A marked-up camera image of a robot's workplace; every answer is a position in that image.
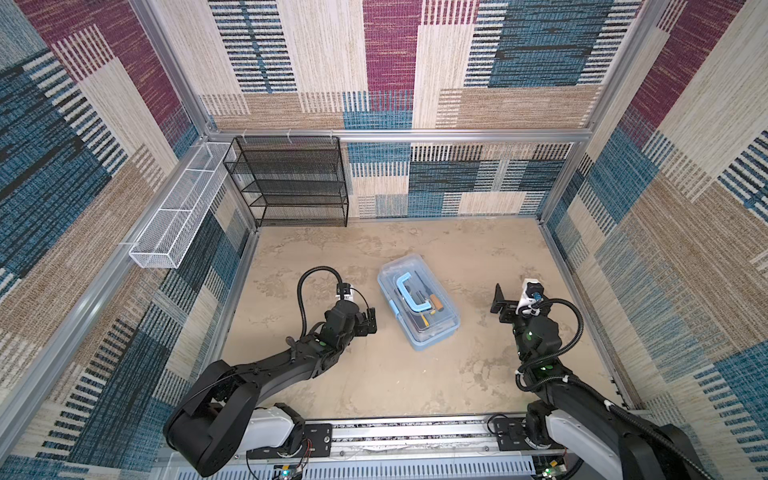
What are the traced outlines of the light blue plastic tool box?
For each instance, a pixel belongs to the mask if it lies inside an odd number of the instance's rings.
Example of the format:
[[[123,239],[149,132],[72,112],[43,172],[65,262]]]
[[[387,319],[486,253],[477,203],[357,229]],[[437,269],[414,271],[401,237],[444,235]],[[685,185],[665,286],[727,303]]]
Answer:
[[[437,287],[437,295],[442,300],[444,309],[434,315],[429,315],[416,296],[416,283],[413,272],[432,275]],[[460,327],[461,321],[458,309],[449,298],[437,277],[429,268],[423,257],[410,254],[385,264],[377,277],[382,293],[399,322],[408,342],[415,351],[423,351],[450,336]],[[430,327],[418,329],[418,315],[424,312],[429,315]]]

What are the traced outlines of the wooden handled screwdriver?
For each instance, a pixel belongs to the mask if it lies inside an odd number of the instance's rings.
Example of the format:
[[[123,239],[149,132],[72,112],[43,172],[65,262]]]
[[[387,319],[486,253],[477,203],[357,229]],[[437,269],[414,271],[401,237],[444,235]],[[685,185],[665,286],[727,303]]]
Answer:
[[[421,274],[415,270],[413,272],[416,283],[416,296],[422,303],[426,303],[425,311],[429,315],[434,315],[444,309],[442,300],[437,295],[437,287],[432,275]]]

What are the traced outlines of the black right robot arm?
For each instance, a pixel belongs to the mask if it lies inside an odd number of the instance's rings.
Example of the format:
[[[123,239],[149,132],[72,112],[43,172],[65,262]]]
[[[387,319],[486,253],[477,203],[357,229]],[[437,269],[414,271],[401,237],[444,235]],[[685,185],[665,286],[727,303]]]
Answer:
[[[528,279],[518,300],[495,289],[490,311],[513,328],[516,387],[537,398],[525,421],[532,447],[559,444],[606,479],[711,478],[680,428],[631,413],[564,365],[562,356],[585,331],[573,302],[547,296],[539,281]]]

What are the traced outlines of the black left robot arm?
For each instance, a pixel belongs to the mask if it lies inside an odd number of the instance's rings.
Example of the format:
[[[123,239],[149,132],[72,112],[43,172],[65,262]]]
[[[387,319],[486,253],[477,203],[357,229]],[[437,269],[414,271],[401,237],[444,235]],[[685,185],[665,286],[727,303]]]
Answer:
[[[305,419],[284,403],[260,404],[288,387],[316,378],[337,364],[356,337],[377,332],[375,309],[339,300],[325,320],[288,349],[238,365],[217,360],[207,366],[163,427],[169,448],[203,477],[221,470],[235,455],[271,450],[284,457],[310,443]]]

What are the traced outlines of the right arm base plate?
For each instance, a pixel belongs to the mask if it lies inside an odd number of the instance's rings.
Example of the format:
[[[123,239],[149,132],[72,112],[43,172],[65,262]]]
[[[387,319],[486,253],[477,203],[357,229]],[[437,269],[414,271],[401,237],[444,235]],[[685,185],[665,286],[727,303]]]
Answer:
[[[566,451],[555,442],[535,446],[527,438],[525,417],[495,416],[490,420],[489,430],[496,437],[500,451]]]

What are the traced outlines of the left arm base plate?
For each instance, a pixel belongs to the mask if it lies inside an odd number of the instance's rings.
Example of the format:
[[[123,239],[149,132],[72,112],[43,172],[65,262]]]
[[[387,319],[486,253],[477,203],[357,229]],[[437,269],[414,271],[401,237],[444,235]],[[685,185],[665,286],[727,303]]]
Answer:
[[[286,442],[279,447],[261,447],[246,453],[248,460],[291,460],[309,456],[327,458],[331,454],[333,425],[331,423],[305,424],[296,427]]]

